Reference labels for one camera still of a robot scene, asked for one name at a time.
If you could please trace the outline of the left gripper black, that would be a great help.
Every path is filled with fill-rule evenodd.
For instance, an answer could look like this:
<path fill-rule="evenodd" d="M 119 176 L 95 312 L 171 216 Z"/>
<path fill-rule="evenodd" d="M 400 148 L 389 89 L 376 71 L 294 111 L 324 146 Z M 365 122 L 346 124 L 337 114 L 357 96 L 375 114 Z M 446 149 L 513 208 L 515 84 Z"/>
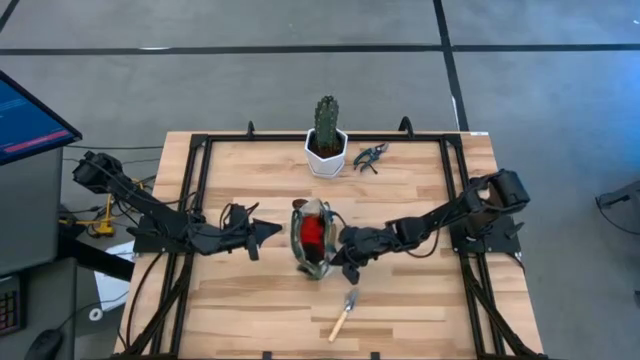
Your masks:
<path fill-rule="evenodd" d="M 248 251 L 249 259 L 257 261 L 258 245 L 261 246 L 269 237 L 283 229 L 280 224 L 256 219 L 255 236 L 249 217 L 258 205 L 258 202 L 250 207 L 228 203 L 219 218 L 220 228 L 210 228 L 210 233 L 202 233 L 209 242 L 205 242 L 199 252 L 202 255 L 212 255 L 224 251 L 231 253 L 235 249 L 244 248 Z"/>

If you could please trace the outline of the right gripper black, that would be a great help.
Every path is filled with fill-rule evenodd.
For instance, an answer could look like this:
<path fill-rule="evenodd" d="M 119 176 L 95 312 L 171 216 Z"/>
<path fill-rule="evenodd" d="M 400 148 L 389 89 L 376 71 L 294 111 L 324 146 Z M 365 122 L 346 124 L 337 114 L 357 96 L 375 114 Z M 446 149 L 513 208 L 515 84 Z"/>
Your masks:
<path fill-rule="evenodd" d="M 347 226 L 339 234 L 341 247 L 336 247 L 330 262 L 342 268 L 342 274 L 352 285 L 360 279 L 359 269 L 370 260 L 393 252 L 398 245 L 396 237 L 388 229 Z"/>

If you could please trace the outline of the beige green-trimmed gardening bag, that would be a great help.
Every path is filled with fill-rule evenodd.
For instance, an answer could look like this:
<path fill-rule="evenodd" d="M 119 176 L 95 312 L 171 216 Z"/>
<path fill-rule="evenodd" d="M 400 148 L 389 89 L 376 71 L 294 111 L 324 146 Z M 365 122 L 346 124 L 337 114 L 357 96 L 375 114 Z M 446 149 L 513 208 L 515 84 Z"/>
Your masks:
<path fill-rule="evenodd" d="M 290 247 L 296 258 L 297 270 L 308 279 L 319 281 L 330 272 L 330 260 L 336 248 L 336 226 L 333 213 L 328 202 L 320 199 L 296 199 L 292 202 Z M 323 252 L 313 249 L 304 249 L 300 240 L 300 227 L 302 219 L 306 216 L 320 216 L 324 220 L 324 244 Z"/>

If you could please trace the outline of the red gardening glove black cuff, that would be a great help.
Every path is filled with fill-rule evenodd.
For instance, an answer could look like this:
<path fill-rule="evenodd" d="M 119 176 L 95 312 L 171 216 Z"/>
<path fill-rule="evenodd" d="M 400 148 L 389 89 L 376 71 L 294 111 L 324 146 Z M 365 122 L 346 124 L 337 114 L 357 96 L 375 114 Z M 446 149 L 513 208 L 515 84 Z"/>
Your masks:
<path fill-rule="evenodd" d="M 324 244 L 324 220 L 320 216 L 306 216 L 302 219 L 300 227 L 300 240 L 304 249 L 313 249 L 323 252 Z"/>

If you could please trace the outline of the white faceted plant pot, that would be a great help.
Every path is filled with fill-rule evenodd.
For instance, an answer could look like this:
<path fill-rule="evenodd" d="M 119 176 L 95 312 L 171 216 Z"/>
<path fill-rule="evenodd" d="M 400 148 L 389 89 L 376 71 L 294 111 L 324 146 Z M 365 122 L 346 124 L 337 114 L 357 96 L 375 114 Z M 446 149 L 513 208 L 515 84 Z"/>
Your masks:
<path fill-rule="evenodd" d="M 331 179 L 336 177 L 343 169 L 349 136 L 340 129 L 337 129 L 336 133 L 339 138 L 340 151 L 337 155 L 322 158 L 311 149 L 312 142 L 315 138 L 315 130 L 309 129 L 307 131 L 304 151 L 306 153 L 307 163 L 314 176 Z"/>

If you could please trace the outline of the small dark green pruners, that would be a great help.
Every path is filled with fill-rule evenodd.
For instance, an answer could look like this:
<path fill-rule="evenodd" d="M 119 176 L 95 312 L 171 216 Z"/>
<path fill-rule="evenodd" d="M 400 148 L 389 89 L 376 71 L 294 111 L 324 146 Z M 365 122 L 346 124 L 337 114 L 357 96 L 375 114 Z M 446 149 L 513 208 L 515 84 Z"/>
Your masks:
<path fill-rule="evenodd" d="M 365 169 L 370 168 L 374 174 L 378 174 L 373 163 L 380 159 L 381 155 L 388 150 L 388 147 L 388 143 L 382 143 L 362 151 L 353 161 L 354 169 L 360 169 L 360 172 L 363 172 Z"/>

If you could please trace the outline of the green cactus plant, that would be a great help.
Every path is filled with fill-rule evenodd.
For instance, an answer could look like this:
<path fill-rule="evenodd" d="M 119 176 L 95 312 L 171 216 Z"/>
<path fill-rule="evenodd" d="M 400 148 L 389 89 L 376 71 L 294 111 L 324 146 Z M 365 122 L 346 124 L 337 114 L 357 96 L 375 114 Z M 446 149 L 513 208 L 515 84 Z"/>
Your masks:
<path fill-rule="evenodd" d="M 338 151 L 336 134 L 339 105 L 333 96 L 324 96 L 317 103 L 314 115 L 315 145 L 322 157 L 330 157 Z"/>

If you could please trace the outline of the yellow clamp tool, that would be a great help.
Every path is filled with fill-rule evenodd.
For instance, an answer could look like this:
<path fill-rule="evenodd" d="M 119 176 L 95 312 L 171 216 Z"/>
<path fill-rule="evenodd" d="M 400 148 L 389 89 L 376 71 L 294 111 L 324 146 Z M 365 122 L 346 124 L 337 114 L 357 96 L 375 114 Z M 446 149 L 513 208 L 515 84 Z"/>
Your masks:
<path fill-rule="evenodd" d="M 106 203 L 102 206 L 92 207 L 85 210 L 63 211 L 59 217 L 58 224 L 65 226 L 83 226 L 92 238 L 112 237 L 115 234 L 114 217 L 112 215 L 112 207 L 114 198 L 111 194 L 106 197 Z M 78 220 L 72 218 L 74 214 L 91 213 L 95 214 L 92 220 Z"/>

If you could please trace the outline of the black stand base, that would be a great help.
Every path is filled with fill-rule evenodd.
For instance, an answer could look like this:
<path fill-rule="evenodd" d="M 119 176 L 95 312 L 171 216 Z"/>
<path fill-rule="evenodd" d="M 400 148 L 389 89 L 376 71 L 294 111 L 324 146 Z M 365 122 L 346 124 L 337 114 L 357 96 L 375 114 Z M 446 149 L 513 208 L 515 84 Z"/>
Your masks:
<path fill-rule="evenodd" d="M 57 259 L 74 258 L 84 268 L 130 281 L 134 263 L 79 241 L 78 237 L 85 229 L 84 225 L 75 223 L 58 224 Z"/>

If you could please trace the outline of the black computer mouse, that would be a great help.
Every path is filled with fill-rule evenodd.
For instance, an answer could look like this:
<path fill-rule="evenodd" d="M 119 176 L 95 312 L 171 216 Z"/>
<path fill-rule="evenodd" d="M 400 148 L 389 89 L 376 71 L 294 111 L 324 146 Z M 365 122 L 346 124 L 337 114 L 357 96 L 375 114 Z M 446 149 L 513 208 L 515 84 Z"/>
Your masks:
<path fill-rule="evenodd" d="M 59 329 L 46 329 L 36 336 L 29 346 L 24 360 L 55 360 L 64 340 Z"/>

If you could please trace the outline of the blue-screen monitor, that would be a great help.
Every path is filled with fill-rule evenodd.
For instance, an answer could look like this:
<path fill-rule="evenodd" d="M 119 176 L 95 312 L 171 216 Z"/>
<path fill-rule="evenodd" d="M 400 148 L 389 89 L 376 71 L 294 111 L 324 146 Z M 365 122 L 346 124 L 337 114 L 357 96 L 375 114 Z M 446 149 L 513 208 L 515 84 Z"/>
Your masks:
<path fill-rule="evenodd" d="M 0 166 L 82 138 L 79 130 L 0 70 Z"/>

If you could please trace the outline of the black keyboard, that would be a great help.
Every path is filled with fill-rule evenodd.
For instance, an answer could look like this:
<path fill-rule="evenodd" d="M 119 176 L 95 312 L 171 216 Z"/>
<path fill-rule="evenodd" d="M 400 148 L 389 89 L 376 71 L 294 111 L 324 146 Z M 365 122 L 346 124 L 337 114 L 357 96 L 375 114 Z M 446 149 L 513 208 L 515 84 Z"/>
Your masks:
<path fill-rule="evenodd" d="M 23 283 L 19 274 L 0 278 L 0 337 L 18 332 L 26 326 Z"/>

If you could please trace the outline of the grey metal stand leg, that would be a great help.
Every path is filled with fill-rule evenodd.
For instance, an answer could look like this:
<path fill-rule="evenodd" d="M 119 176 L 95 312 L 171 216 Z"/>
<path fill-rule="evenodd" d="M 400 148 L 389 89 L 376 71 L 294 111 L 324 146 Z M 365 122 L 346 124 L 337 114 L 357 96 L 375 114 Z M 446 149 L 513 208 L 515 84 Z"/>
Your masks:
<path fill-rule="evenodd" d="M 640 212 L 640 180 L 625 185 L 612 192 L 604 193 L 595 198 L 599 208 L 610 208 L 612 205 L 630 201 L 632 207 Z"/>

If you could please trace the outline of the narrow wooden-handled trowel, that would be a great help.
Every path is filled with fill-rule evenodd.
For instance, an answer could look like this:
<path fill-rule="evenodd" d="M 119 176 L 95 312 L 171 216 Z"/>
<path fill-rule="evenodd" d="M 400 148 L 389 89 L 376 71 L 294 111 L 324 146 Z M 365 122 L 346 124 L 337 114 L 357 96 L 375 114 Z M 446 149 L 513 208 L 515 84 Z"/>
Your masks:
<path fill-rule="evenodd" d="M 353 288 L 347 294 L 344 309 L 343 309 L 342 313 L 340 314 L 340 316 L 338 317 L 336 323 L 334 324 L 330 335 L 328 336 L 328 341 L 330 343 L 333 343 L 336 340 L 336 338 L 337 338 L 340 330 L 342 329 L 344 323 L 346 322 L 346 319 L 348 318 L 350 312 L 355 307 L 355 303 L 357 301 L 358 295 L 359 295 L 359 290 L 357 288 Z"/>

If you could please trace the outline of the black metal table frame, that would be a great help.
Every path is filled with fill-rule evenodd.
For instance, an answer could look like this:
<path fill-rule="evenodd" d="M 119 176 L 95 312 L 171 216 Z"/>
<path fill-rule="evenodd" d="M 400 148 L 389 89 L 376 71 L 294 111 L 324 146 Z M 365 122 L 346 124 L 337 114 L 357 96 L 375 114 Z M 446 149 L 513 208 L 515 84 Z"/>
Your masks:
<path fill-rule="evenodd" d="M 314 176 L 302 131 L 171 132 L 153 193 L 163 200 L 202 185 L 203 212 L 216 223 L 225 205 L 252 206 L 256 218 L 283 229 L 251 261 L 243 250 L 176 259 L 153 254 L 135 260 L 120 326 L 129 345 L 109 360 L 544 360 L 522 268 L 505 254 L 471 261 L 486 274 L 495 303 L 528 353 L 498 335 L 463 284 L 463 259 L 447 231 L 414 255 L 391 254 L 367 266 L 354 310 L 333 343 L 328 336 L 343 311 L 349 282 L 340 271 L 320 281 L 296 269 L 289 245 L 292 202 L 327 201 L 342 224 L 380 225 L 423 214 L 462 188 L 466 176 L 493 172 L 489 136 L 469 132 L 357 131 L 346 156 L 388 143 L 370 169 L 346 165 L 333 179 Z"/>

